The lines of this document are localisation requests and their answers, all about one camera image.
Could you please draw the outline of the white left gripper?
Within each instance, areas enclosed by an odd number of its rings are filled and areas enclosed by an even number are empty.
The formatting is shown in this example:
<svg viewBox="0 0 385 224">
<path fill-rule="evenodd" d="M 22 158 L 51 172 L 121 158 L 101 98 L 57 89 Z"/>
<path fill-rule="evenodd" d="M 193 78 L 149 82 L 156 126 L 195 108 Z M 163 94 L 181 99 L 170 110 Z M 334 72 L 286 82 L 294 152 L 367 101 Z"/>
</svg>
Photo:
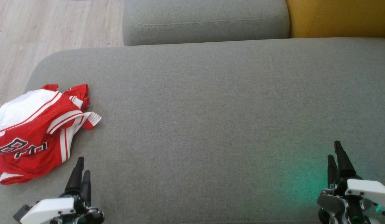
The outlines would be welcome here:
<svg viewBox="0 0 385 224">
<path fill-rule="evenodd" d="M 68 179 L 64 193 L 58 198 L 43 199 L 33 206 L 21 207 L 22 224 L 103 224 L 105 215 L 91 203 L 90 171 L 84 170 L 80 156 Z"/>
</svg>

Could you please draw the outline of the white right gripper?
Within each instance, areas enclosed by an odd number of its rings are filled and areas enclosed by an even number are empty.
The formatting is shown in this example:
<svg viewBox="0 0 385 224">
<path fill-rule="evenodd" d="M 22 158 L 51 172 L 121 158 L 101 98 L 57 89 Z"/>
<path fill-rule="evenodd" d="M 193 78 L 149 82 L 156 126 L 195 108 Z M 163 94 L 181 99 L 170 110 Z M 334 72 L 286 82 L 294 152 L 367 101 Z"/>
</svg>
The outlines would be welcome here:
<svg viewBox="0 0 385 224">
<path fill-rule="evenodd" d="M 327 156 L 327 188 L 317 204 L 322 224 L 380 224 L 385 217 L 385 186 L 372 180 L 358 180 L 340 141 L 334 142 L 333 155 Z"/>
</svg>

